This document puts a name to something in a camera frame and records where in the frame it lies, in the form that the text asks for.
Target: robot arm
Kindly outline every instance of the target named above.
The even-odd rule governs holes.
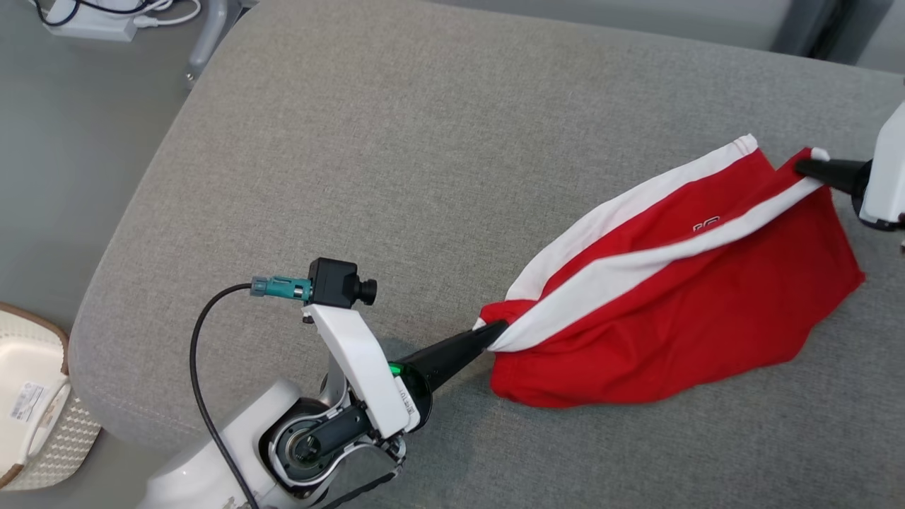
[[[254,278],[251,294],[303,301],[303,322],[327,343],[329,369],[316,398],[287,380],[238,408],[219,435],[255,499],[246,502],[214,441],[207,437],[174,457],[148,481],[138,509],[331,509],[393,479],[405,462],[405,434],[431,415],[433,393],[506,329],[505,322],[466,331],[389,362],[355,300],[372,303],[376,282],[354,264],[319,258],[308,279]],[[370,452],[389,472],[332,501],[328,489],[347,458]]]
[[[873,159],[806,160],[796,169],[851,195],[865,225],[885,231],[905,228],[905,102],[880,129]]]

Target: gray sofa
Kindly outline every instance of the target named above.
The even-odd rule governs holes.
[[[597,204],[753,133],[870,158],[905,97],[882,72],[409,0],[273,0],[224,39],[119,224],[72,333],[73,383],[117,437],[204,434],[188,339],[207,299],[318,256],[380,283],[390,357],[474,323]],[[552,410],[494,396],[485,354],[444,387],[402,477],[358,507],[902,507],[900,239],[838,212],[867,283],[792,362],[661,403]],[[214,417],[327,349],[298,306],[208,318]]]

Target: teal connector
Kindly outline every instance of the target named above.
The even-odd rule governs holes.
[[[282,297],[307,302],[311,298],[310,279],[291,279],[275,275],[270,279],[258,275],[252,278],[251,294],[253,297]]]

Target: red shorts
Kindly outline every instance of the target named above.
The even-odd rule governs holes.
[[[774,170],[746,136],[583,217],[481,310],[510,323],[493,391],[642,403],[793,359],[864,280],[810,157]]]

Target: basket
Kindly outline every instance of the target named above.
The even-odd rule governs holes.
[[[68,347],[59,327],[0,303],[0,491],[70,477],[98,437],[71,391]]]

